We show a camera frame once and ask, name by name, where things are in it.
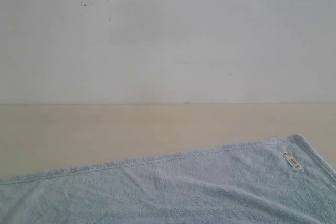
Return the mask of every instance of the light blue towel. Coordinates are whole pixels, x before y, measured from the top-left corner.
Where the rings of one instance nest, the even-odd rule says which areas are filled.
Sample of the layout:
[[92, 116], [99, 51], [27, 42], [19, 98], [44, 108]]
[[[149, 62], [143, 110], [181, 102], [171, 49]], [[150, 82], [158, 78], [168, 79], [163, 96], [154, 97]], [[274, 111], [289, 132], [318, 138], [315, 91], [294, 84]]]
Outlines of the light blue towel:
[[336, 223], [301, 135], [0, 179], [0, 223]]

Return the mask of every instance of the beige surface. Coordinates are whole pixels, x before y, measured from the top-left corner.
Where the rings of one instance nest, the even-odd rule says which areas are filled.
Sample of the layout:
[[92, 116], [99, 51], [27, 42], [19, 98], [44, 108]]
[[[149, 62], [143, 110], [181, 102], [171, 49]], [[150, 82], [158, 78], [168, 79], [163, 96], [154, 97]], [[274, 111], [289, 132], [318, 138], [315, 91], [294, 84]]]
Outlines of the beige surface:
[[0, 106], [0, 177], [302, 133], [336, 167], [336, 104]]

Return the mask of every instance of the white wall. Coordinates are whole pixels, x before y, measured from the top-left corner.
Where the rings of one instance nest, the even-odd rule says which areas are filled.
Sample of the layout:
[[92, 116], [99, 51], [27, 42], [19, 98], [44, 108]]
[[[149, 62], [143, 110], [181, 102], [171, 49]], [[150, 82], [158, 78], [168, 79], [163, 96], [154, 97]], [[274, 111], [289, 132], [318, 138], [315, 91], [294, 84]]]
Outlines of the white wall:
[[0, 0], [0, 103], [335, 102], [335, 18], [336, 0]]

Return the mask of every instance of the terry cloth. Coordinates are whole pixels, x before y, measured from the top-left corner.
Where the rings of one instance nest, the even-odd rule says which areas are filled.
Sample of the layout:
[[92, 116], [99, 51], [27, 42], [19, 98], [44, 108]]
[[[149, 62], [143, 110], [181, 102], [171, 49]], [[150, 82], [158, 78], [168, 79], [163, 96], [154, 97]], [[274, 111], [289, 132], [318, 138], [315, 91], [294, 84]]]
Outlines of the terry cloth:
[[0, 179], [0, 223], [336, 223], [301, 135]]

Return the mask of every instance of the towel label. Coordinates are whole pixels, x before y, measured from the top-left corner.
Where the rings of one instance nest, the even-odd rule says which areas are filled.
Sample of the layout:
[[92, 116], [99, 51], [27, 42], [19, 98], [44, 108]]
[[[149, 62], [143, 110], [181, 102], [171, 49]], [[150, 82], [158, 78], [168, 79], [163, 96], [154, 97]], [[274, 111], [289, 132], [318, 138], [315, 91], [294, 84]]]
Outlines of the towel label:
[[282, 154], [288, 163], [293, 167], [294, 170], [301, 170], [302, 165], [293, 157], [290, 152], [284, 152]]

